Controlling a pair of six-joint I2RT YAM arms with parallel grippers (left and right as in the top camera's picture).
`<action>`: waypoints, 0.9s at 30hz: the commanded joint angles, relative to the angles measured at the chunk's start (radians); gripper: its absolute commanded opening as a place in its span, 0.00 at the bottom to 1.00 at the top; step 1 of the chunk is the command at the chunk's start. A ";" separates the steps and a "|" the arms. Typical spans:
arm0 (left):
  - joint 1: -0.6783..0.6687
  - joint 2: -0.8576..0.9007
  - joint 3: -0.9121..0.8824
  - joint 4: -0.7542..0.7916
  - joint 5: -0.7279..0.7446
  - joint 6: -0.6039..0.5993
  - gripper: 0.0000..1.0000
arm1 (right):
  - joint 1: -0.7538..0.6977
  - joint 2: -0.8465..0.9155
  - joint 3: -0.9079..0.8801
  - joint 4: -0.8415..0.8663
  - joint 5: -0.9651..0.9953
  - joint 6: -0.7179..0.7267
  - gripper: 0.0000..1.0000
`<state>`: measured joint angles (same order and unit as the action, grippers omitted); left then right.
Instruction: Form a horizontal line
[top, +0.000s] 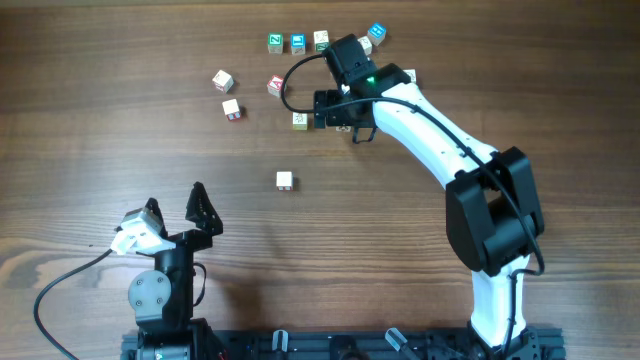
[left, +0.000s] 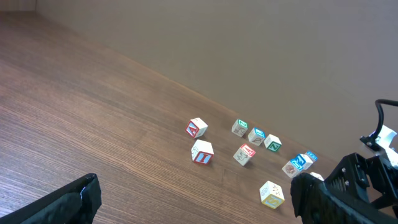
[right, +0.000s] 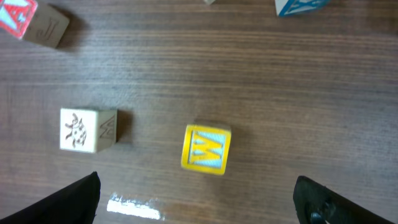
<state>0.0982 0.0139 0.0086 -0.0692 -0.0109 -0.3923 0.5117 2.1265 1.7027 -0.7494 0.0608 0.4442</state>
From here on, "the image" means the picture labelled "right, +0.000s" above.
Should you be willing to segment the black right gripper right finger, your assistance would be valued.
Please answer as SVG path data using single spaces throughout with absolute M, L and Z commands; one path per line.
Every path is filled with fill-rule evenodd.
M 300 224 L 392 224 L 304 175 L 297 178 L 293 201 Z

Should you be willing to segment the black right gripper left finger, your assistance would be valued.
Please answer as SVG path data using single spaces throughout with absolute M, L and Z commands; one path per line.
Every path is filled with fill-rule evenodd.
M 62 188 L 33 205 L 1 219 L 2 224 L 92 224 L 100 200 L 97 172 Z

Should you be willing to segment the ladybug picture block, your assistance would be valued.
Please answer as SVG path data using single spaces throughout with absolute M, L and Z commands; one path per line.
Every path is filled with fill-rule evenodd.
M 60 110 L 60 149 L 96 154 L 116 143 L 117 110 Z

